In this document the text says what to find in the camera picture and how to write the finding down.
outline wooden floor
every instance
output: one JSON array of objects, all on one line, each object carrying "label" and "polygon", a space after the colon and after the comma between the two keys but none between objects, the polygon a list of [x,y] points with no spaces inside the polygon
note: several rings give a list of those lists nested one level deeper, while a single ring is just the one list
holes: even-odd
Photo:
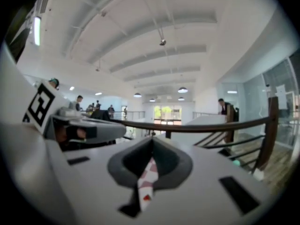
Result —
[{"label": "wooden floor", "polygon": [[[235,135],[234,141],[245,140],[250,138],[251,136],[248,134],[238,134]],[[253,142],[249,142],[242,145],[237,145],[232,147],[232,152],[234,154],[240,154],[246,151],[253,150],[255,148],[259,148],[261,146],[262,140],[256,140]],[[251,153],[249,155],[243,156],[239,158],[241,163],[246,163],[255,159],[258,156],[259,151]],[[285,182],[289,177],[290,168],[290,158],[292,155],[292,150],[285,148],[283,146],[275,144],[272,155],[268,162],[266,169],[264,170],[264,180],[272,193],[277,193],[285,186]]]}]

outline railing post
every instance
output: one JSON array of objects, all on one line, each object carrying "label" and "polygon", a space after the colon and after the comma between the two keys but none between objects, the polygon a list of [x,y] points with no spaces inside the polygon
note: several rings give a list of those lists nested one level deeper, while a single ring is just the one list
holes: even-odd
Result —
[{"label": "railing post", "polygon": [[271,122],[267,123],[265,126],[265,138],[263,139],[262,149],[258,155],[258,160],[255,164],[254,170],[255,168],[258,168],[262,171],[266,168],[276,141],[279,113],[278,97],[270,97],[268,102]]},{"label": "railing post", "polygon": [[165,132],[165,137],[166,138],[171,138],[171,132],[170,131],[166,131]]},{"label": "railing post", "polygon": [[[227,115],[226,115],[226,123],[233,122],[234,118],[234,107],[233,105],[227,105]],[[225,143],[230,143],[232,141],[234,131],[227,131],[226,137],[225,137]]]}]

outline wooden handrail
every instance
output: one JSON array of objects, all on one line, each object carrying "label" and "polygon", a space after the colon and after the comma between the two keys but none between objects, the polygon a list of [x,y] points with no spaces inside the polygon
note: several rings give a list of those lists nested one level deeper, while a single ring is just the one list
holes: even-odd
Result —
[{"label": "wooden handrail", "polygon": [[251,120],[246,122],[231,122],[216,125],[161,125],[154,123],[144,122],[133,122],[125,120],[112,120],[112,122],[121,123],[127,127],[166,131],[166,132],[177,132],[177,133],[214,133],[214,132],[226,132],[228,130],[239,130],[245,128],[251,128],[265,123],[269,123],[272,120],[271,117],[260,118],[257,120]]}]

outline green ball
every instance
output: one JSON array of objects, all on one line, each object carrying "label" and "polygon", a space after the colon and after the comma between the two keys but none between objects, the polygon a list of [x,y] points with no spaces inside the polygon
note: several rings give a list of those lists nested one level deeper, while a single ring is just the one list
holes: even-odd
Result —
[{"label": "green ball", "polygon": [[237,165],[237,166],[240,166],[240,161],[239,160],[234,160],[233,161],[233,164]]}]

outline checkered cloth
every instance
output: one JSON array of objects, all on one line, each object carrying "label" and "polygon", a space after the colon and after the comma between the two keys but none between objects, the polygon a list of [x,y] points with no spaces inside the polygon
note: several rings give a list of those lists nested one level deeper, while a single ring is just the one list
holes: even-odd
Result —
[{"label": "checkered cloth", "polygon": [[141,211],[145,211],[153,198],[153,183],[158,180],[158,170],[153,158],[147,164],[144,173],[137,181]]}]

